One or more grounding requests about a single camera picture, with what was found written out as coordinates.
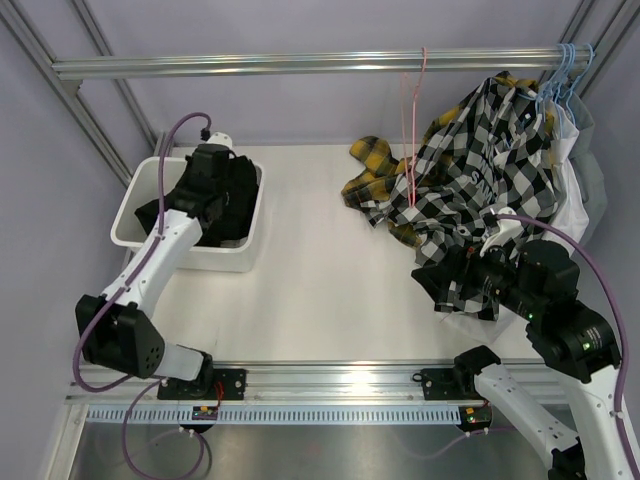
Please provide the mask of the pink wire hanger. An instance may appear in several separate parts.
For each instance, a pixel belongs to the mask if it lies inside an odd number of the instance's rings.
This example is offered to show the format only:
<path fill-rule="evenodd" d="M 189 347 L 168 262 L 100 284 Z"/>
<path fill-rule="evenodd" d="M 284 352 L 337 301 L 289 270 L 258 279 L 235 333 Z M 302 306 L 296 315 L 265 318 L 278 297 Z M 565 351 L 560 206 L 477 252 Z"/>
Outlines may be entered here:
<path fill-rule="evenodd" d="M 407 184 L 407 200 L 410 208 L 413 208 L 417 200 L 417 181 L 415 164 L 417 159 L 417 105 L 428 63 L 428 50 L 421 48 L 421 68 L 415 84 L 411 84 L 410 75 L 402 73 L 400 78 L 400 112 L 401 112 L 401 138 L 402 153 L 404 159 L 404 174 Z"/>

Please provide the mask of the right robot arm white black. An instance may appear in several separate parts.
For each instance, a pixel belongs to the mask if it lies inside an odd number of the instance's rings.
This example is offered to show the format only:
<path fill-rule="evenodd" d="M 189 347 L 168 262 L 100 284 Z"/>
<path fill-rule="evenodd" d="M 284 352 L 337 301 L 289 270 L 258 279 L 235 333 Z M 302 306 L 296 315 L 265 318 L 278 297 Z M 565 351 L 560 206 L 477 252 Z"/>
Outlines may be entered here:
<path fill-rule="evenodd" d="M 573 428 L 541 406 L 485 345 L 457 355 L 447 370 L 433 376 L 421 370 L 414 378 L 425 398 L 439 389 L 498 409 L 550 479 L 636 479 L 639 446 L 616 395 L 623 356 L 611 325 L 579 300 L 579 274 L 566 249 L 545 240 L 526 244 L 513 261 L 500 250 L 455 248 L 441 263 L 411 273 L 434 300 L 455 281 L 464 296 L 482 294 L 523 318 L 527 339 L 564 391 Z"/>

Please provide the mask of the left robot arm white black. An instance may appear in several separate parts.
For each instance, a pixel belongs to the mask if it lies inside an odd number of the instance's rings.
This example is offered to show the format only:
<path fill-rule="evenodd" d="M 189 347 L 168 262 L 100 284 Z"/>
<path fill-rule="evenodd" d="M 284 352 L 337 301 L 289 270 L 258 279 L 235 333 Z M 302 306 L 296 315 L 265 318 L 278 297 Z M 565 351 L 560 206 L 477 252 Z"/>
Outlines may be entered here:
<path fill-rule="evenodd" d="M 222 143 L 199 145 L 187 157 L 174 190 L 160 194 L 157 221 L 127 267 L 101 294 L 84 295 L 77 302 L 79 341 L 72 372 L 83 390 L 101 390 L 82 378 L 80 362 L 86 360 L 122 373 L 125 380 L 179 380 L 194 399 L 212 392 L 210 355 L 166 341 L 152 316 L 182 258 L 221 217 L 228 199 L 224 182 L 235 159 Z"/>

